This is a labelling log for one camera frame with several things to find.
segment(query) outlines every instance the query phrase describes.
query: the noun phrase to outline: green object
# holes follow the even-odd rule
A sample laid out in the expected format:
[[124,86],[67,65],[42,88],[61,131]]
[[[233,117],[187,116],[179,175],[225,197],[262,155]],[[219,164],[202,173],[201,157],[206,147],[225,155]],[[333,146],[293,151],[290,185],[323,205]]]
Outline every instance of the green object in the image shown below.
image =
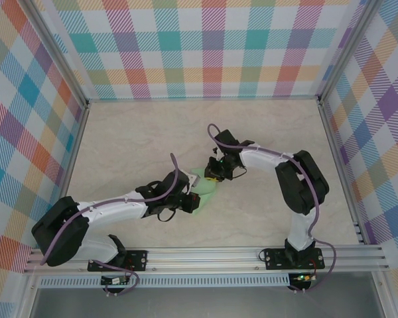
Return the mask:
[[193,193],[196,193],[200,197],[199,207],[193,211],[193,215],[199,213],[203,206],[214,196],[215,190],[217,188],[217,183],[214,181],[209,181],[205,179],[205,169],[192,169],[193,174],[200,176],[200,181],[196,187],[192,189]]

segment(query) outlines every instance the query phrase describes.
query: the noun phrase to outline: marble-patterned surface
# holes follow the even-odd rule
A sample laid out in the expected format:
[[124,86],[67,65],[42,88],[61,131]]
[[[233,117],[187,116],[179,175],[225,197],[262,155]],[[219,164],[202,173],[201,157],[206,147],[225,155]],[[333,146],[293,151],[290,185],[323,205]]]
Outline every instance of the marble-patterned surface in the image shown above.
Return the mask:
[[[229,129],[243,141],[281,152],[308,150],[329,185],[315,237],[334,244],[357,238],[326,135],[313,100],[141,101],[93,104],[68,195],[93,201],[162,180],[173,166],[203,168],[215,144],[208,123]],[[163,219],[170,211],[164,211]],[[182,211],[168,223],[156,217],[100,229],[125,246],[282,245],[291,223],[277,177],[249,169],[218,184],[211,201],[192,216]]]

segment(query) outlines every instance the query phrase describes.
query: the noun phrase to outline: perforated metal strip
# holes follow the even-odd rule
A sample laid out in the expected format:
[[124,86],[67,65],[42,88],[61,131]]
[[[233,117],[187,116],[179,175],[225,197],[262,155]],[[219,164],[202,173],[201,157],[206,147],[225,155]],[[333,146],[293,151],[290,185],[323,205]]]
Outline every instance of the perforated metal strip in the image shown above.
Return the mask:
[[[40,288],[102,288],[99,275],[43,276]],[[138,288],[288,286],[288,274],[196,274],[140,276]],[[127,287],[134,284],[130,281]]]

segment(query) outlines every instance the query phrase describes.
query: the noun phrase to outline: black mounting plate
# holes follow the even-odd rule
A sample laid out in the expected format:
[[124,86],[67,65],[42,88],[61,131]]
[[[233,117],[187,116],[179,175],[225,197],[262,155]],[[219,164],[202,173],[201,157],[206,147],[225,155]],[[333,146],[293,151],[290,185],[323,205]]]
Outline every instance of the black mounting plate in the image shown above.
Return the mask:
[[[133,270],[134,272],[144,272],[147,264],[146,250],[127,250],[122,268]],[[102,267],[98,263],[88,262],[87,271],[89,272],[118,272],[110,268]]]
[[315,247],[310,250],[306,259],[294,266],[286,257],[284,248],[266,248],[263,250],[263,255],[267,270],[313,270],[314,264],[310,260],[315,262],[317,270],[322,270],[325,267],[322,251]]

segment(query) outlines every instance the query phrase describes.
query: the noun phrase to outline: beige floor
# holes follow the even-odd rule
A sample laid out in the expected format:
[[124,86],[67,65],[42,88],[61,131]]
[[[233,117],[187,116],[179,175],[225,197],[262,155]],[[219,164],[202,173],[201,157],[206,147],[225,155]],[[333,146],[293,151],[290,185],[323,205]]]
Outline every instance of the beige floor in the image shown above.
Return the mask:
[[[203,168],[215,147],[206,133],[208,123],[231,130],[239,141],[254,140],[281,152],[308,150],[330,185],[315,237],[357,243],[312,100],[93,104],[68,195],[76,201],[100,200],[161,180],[173,169],[170,152],[181,168]],[[250,169],[242,178],[218,184],[216,195],[196,216],[181,211],[168,223],[149,217],[100,232],[132,247],[263,246],[283,244],[290,222],[275,174]]]

